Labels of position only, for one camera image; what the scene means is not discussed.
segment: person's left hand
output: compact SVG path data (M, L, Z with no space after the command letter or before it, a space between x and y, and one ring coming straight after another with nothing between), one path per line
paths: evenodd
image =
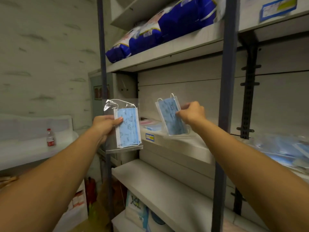
M118 119L115 120L113 115L96 116L93 119L92 127L100 133L101 144L106 141L107 136L113 129L113 126L120 124L122 121L123 121L122 117L119 117Z

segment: face mask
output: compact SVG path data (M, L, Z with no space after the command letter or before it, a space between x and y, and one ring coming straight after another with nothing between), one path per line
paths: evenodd
M114 109L114 117L115 119L123 118L123 122L116 127L117 147L124 148L141 144L137 108Z
M188 133L187 127L182 120L176 116L176 112L180 110L177 98L172 94L171 98L159 100L157 108L161 114L162 122L169 135L180 135Z

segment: forearm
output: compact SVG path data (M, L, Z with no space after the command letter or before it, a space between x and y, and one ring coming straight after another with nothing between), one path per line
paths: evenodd
M207 120L199 121L195 131L271 230L307 231L307 183Z
M86 175L99 142L100 134L90 128L66 149L2 191L2 231L52 230Z

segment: blue bordered label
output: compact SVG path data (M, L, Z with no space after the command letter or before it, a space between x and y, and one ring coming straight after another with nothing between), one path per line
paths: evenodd
M289 13L296 7L297 0L277 0L267 3L262 6L260 22Z
M152 142L155 141L155 137L154 137L152 134L146 134L146 139L147 139L147 140L150 140L150 141L152 141Z

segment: bottle with red cap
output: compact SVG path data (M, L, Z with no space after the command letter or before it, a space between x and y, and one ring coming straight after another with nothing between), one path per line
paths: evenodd
M48 147L52 147L55 145L55 137L51 129L47 129L47 139L46 140L47 140Z

